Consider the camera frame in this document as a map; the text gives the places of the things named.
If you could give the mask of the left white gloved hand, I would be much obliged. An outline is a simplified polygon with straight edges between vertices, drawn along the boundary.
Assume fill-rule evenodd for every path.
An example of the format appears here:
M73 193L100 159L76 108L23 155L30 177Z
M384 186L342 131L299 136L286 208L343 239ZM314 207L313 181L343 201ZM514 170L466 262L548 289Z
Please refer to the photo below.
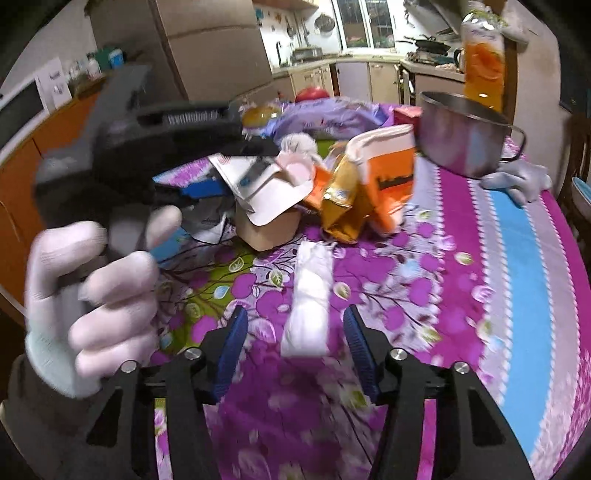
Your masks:
M126 361L148 363L158 345L153 324L158 266L149 250L135 251L92 272L75 291L91 312L66 318L59 278L94 260L105 228L82 221L42 231L29 254L25 282L26 354L35 373L68 398L86 398Z

